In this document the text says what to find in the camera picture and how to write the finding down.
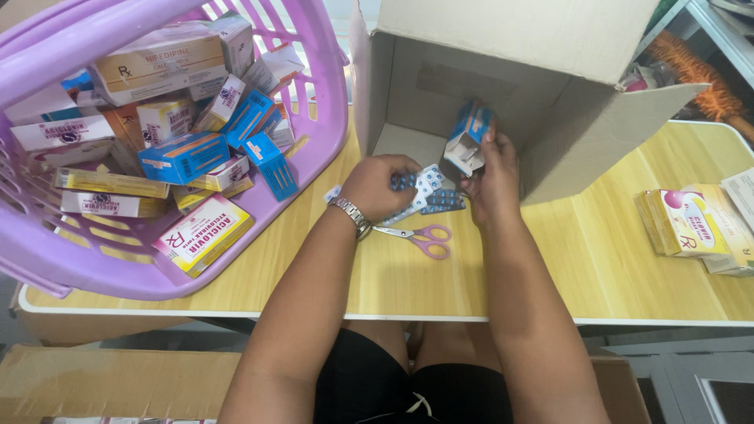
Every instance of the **scissor blade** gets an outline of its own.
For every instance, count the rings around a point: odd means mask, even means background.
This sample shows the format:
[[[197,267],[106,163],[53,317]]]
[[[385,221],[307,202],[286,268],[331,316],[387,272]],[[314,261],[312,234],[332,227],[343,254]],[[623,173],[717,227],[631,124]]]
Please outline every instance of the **scissor blade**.
[[[395,229],[395,228],[388,228],[388,227],[372,227],[372,228],[376,231],[383,232],[385,234],[396,235],[402,238],[408,238],[414,235],[413,231],[409,231],[407,229]]]

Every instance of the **open cardboard box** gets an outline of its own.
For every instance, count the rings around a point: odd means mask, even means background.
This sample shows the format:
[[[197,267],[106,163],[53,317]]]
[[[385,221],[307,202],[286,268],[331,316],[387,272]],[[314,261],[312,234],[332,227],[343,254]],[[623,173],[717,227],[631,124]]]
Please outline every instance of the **open cardboard box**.
[[[240,353],[32,348],[0,363],[0,422],[45,416],[216,419]],[[591,356],[613,424],[649,424],[625,358]]]
[[[362,155],[440,163],[458,110],[477,98],[516,145],[526,204],[583,191],[706,87],[623,93],[618,81],[656,5],[383,0],[367,28],[354,0],[349,44]],[[459,171],[440,166],[453,184]]]

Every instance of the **blue medicine box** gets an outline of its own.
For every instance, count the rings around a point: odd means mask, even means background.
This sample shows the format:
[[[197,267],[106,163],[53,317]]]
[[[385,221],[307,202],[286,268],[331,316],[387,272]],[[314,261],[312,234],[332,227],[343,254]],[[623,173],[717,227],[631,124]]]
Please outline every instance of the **blue medicine box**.
[[[147,178],[181,186],[230,158],[225,136],[209,131],[184,134],[139,152]]]
[[[230,120],[220,128],[220,133],[225,134],[228,145],[242,152],[247,138],[259,132],[269,134],[282,118],[275,102],[261,91],[253,89],[233,111]]]
[[[495,113],[476,100],[466,103],[458,111],[458,121],[448,138],[443,157],[454,164],[468,177],[484,165],[480,150],[482,136],[487,131],[495,132]]]
[[[285,156],[267,134],[260,132],[246,140],[244,150],[277,201],[283,201],[299,191]]]

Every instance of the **light wood grain surface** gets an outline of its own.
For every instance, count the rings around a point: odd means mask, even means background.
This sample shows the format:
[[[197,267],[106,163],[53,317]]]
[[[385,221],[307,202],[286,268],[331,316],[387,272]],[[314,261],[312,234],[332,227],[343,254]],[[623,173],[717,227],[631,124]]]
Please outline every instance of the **light wood grain surface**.
[[[145,302],[76,290],[59,300],[30,287],[28,303],[34,309],[66,313],[92,309],[129,313],[123,309],[130,309],[142,314],[239,312],[253,316],[262,310],[326,207],[322,195],[341,183],[358,162],[353,128],[348,136],[348,144],[335,161],[215,281],[197,293]],[[580,195],[524,207],[523,216],[575,318],[712,324],[754,321],[754,278],[710,275],[697,260],[655,256],[632,199],[643,189],[719,183],[752,166],[754,157],[732,129],[671,122]],[[378,232],[360,243],[348,312],[449,319],[486,316],[480,235],[470,210],[417,214],[396,227],[414,229],[433,223],[453,231],[447,260],[432,260],[412,243]]]

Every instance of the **silver watch band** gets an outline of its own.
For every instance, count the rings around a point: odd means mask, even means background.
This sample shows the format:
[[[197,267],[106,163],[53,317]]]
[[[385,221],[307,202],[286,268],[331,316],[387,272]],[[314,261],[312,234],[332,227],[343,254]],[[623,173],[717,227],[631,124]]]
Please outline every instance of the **silver watch band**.
[[[354,224],[356,224],[357,240],[361,240],[362,238],[366,237],[367,234],[369,234],[369,231],[372,229],[372,223],[369,222],[364,217],[364,215],[361,214],[359,208],[354,206],[353,203],[349,202],[348,199],[341,196],[336,196],[334,198],[331,198],[330,201],[327,202],[327,205],[340,207],[345,213],[348,214],[348,216],[351,217],[351,219],[354,221]]]

